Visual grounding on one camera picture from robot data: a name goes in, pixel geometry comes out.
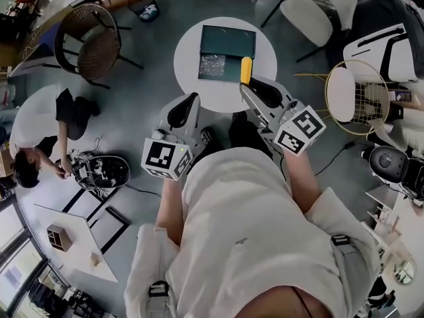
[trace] hand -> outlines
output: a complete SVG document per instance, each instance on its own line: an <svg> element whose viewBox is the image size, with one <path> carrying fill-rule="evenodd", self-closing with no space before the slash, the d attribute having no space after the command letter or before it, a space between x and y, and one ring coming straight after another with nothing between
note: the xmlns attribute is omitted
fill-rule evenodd
<svg viewBox="0 0 424 318"><path fill-rule="evenodd" d="M65 171L65 177L69 177L72 174L72 165L68 157L61 159L60 164L62 165L63 170Z"/></svg>
<svg viewBox="0 0 424 318"><path fill-rule="evenodd" d="M63 169L61 169L59 166L54 166L54 173L60 178L60 179L65 179L65 171Z"/></svg>

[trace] gray floor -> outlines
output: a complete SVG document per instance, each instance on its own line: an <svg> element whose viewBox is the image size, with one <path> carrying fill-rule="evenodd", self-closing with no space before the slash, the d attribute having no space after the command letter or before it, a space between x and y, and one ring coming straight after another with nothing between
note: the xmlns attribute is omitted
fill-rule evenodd
<svg viewBox="0 0 424 318"><path fill-rule="evenodd" d="M159 110L183 93L173 67L174 50L179 39L191 26L211 17L236 17L259 27L275 2L259 0L254 4L252 0L159 0L161 15L150 24L142 24L129 10L121 9L115 13L118 23L133 27L131 31L121 31L121 54L144 64L144 71L125 62L118 62L101 81L111 86L110 91L92 87L79 76L50 68L39 69L36 74L27 76L26 81L20 78L16 83L21 91L26 85L27 95L58 82L72 93L91 95L98 102L102 113L90 120L86 134L75 143L75 147L92 149L95 138L101 136L102 151L118 152L130 162L131 185L160 192L162 181L142 172L140 160L144 138L150 135L152 126L156 125ZM312 50L314 45L280 13L276 13L263 32L277 55L277 81L304 103L316 109L325 108L323 82L316 78L293 77L296 72L327 73L329 67L325 54L320 53L297 65L295 59ZM200 125L214 124L219 135L224 136L229 119L230 115L202 109ZM326 124L325 133L308 151L315 171L325 166L348 141L357 139L338 128L330 119L326 120ZM371 176L366 161L360 158L361 149L362 146L357 145L344 151L319 176L321 186L331 186L358 219L365 218L366 210L374 205L364 192L379 184ZM30 198L30 193L25 192L25 195ZM131 268L136 233L141 224L153 222L158 204L157 197L127 188L121 189L113 198L112 205L132 223L105 255L119 280L118 284L81 272L74 272L69 277L73 285L96 297L106 310L119 317L125 316L123 290Z"/></svg>

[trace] white chair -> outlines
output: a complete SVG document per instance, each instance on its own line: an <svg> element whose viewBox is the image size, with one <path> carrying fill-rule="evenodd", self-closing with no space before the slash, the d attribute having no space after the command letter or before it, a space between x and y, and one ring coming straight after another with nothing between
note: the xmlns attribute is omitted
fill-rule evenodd
<svg viewBox="0 0 424 318"><path fill-rule="evenodd" d="M341 23L340 31L349 31L352 28L353 14L358 0L328 1L333 5L339 16ZM280 8L283 15L294 27L318 46L316 50L298 59L297 62L301 62L324 49L324 46L333 34L333 26L320 6L313 0L280 0L261 24L261 27L266 25L278 8Z"/></svg>

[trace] small wooden box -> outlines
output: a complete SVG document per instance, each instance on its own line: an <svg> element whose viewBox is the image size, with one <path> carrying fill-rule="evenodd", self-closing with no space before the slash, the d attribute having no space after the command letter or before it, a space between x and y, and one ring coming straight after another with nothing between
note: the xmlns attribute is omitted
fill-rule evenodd
<svg viewBox="0 0 424 318"><path fill-rule="evenodd" d="M72 241L69 239L65 229L62 227L50 225L47 228L47 235L50 244L58 250L66 252L72 246Z"/></svg>

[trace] black hair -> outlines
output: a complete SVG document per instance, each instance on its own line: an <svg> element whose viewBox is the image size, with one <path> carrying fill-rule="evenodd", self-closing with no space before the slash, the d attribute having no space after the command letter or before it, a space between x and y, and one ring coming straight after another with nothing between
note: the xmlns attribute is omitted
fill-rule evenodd
<svg viewBox="0 0 424 318"><path fill-rule="evenodd" d="M33 188L39 183L35 162L30 164L24 151L19 151L15 156L13 169L15 170L16 180L22 187Z"/></svg>

